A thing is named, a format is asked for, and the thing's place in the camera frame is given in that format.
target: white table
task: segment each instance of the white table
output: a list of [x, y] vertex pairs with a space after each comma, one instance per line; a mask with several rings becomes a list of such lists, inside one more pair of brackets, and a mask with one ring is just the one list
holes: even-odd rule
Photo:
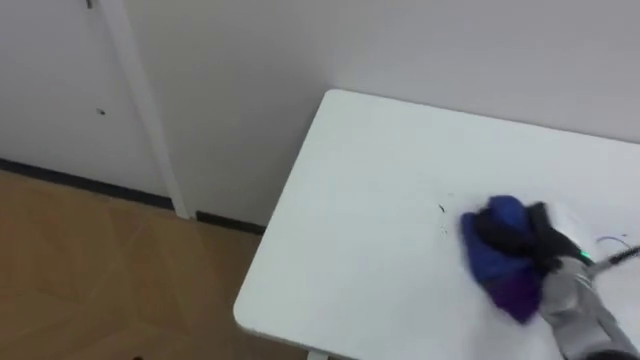
[[[344, 358], [560, 359], [544, 321], [514, 324], [467, 271], [459, 216], [494, 194], [562, 202], [594, 236], [637, 244], [640, 146], [330, 91], [236, 301], [236, 320]], [[640, 261], [600, 284], [636, 344], [638, 274]]]

